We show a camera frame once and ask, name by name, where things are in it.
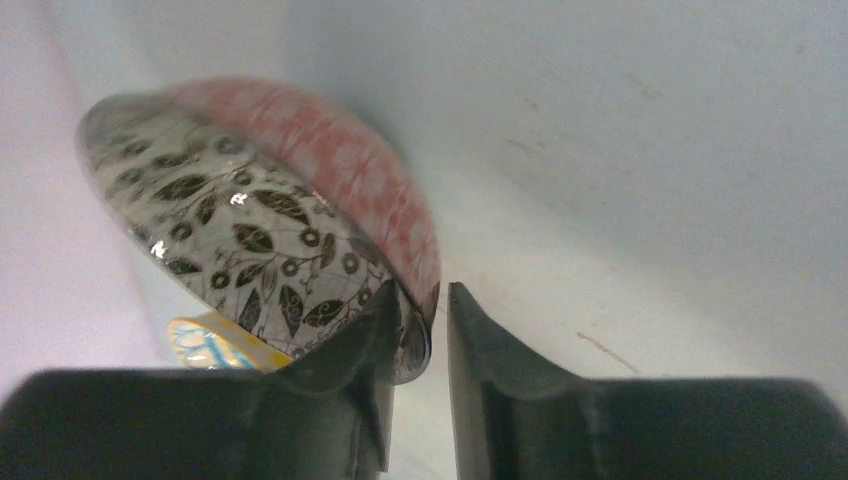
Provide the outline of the yellow patterned bowl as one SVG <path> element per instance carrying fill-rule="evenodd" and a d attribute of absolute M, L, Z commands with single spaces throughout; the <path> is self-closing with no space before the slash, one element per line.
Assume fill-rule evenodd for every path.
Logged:
<path fill-rule="evenodd" d="M 179 364 L 190 369 L 268 373 L 294 361 L 219 313 L 174 318 L 167 324 L 166 335 Z"/>

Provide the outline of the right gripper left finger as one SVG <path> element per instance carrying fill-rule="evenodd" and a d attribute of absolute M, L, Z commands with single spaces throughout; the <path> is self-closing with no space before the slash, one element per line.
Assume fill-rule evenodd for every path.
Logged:
<path fill-rule="evenodd" d="M 384 283 L 340 333 L 257 370 L 50 370 L 1 409 L 5 479 L 375 479 L 400 306 Z"/>

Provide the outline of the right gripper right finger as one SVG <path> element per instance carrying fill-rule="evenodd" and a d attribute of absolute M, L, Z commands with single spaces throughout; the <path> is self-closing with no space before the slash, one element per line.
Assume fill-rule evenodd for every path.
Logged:
<path fill-rule="evenodd" d="M 462 479 L 843 479 L 847 420 L 786 378 L 591 380 L 562 369 L 449 287 Z"/>

